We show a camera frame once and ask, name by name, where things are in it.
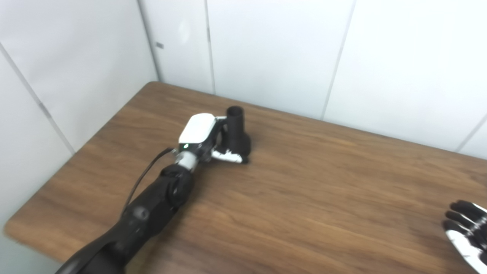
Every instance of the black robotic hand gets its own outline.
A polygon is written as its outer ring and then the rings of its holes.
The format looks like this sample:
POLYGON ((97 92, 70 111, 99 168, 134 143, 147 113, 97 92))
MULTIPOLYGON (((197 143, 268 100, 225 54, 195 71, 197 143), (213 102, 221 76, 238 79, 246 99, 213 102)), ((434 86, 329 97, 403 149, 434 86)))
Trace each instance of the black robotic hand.
POLYGON ((450 205, 443 228, 463 259, 480 274, 487 274, 487 210, 467 201, 450 205))

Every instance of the white casing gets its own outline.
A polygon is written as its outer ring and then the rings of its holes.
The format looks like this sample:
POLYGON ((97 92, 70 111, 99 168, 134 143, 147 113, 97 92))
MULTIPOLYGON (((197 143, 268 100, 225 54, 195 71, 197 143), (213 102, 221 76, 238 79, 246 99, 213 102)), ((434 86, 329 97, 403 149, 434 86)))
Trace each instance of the white casing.
POLYGON ((216 118, 213 114, 199 113, 193 115, 179 136, 179 143, 194 144, 203 142, 208 138, 215 123, 216 118))
POLYGON ((240 154, 234 154, 229 149, 226 150, 225 154, 218 152, 217 150, 213 149, 211 151, 211 157, 214 159, 233 162, 233 163, 242 163, 242 156, 240 154))
POLYGON ((472 246, 462 233, 455 230, 446 231, 448 239, 455 246, 463 259, 479 274, 487 274, 487 266, 479 259, 482 250, 472 246))

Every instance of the robotic hand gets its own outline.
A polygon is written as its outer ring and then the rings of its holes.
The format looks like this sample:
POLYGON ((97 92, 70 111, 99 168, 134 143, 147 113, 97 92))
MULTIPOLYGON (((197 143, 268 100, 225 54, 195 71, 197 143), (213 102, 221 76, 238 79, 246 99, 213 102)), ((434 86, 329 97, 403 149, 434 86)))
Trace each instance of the robotic hand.
MULTIPOLYGON (((120 220, 76 252, 56 274, 123 274, 125 266, 142 246, 159 234, 186 203, 193 188, 192 173, 198 162, 215 158, 248 163, 250 138, 244 132, 244 110, 232 106, 226 114, 226 117, 208 113, 192 116, 179 137, 176 162, 164 168, 132 202, 130 195, 120 220)), ((171 151, 176 150, 168 148, 160 153, 136 185, 158 158, 171 151)))
POLYGON ((479 274, 487 274, 487 210, 467 201, 450 205, 443 228, 463 259, 479 274))

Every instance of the robot finger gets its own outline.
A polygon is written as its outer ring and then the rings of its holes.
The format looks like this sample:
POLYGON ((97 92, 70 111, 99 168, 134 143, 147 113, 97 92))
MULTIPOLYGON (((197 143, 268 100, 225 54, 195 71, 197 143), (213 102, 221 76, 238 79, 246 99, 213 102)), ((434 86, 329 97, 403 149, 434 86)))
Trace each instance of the robot finger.
POLYGON ((475 224, 467 216, 465 216, 463 214, 460 214, 458 212, 454 212, 454 211, 447 211, 447 212, 445 212, 445 217, 448 218, 448 219, 450 219, 450 220, 459 222, 462 226, 464 226, 466 228, 469 228, 469 227, 471 227, 472 225, 475 224))
POLYGON ((479 219, 484 217, 487 211, 471 202, 459 200, 455 203, 450 204, 450 208, 456 212, 459 212, 472 220, 473 222, 477 222, 479 219))

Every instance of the white wall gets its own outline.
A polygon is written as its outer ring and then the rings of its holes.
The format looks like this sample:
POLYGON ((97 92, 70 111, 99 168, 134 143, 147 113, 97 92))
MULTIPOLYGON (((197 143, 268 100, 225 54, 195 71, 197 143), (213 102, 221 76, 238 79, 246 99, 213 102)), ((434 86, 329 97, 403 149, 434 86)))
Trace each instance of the white wall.
MULTIPOLYGON (((191 45, 219 96, 487 158, 483 0, 164 2, 148 25, 175 45, 182 21, 204 32, 206 2, 211 42, 191 45)), ((191 56, 159 60, 163 74, 194 69, 191 56)))
POLYGON ((205 1, 140 2, 161 81, 214 93, 205 1))
POLYGON ((353 0, 208 0, 216 95, 320 118, 353 0))
MULTIPOLYGON (((70 157, 0 45, 0 225, 70 157)), ((54 262, 0 235, 0 273, 54 273, 54 262)))
POLYGON ((487 113, 487 2, 359 0, 325 121, 455 150, 487 113))
MULTIPOLYGON (((0 1, 0 224, 147 82, 136 1, 0 1)), ((0 273, 60 264, 0 236, 0 273)))
POLYGON ((0 1, 0 42, 74 150, 157 80, 132 0, 0 1))

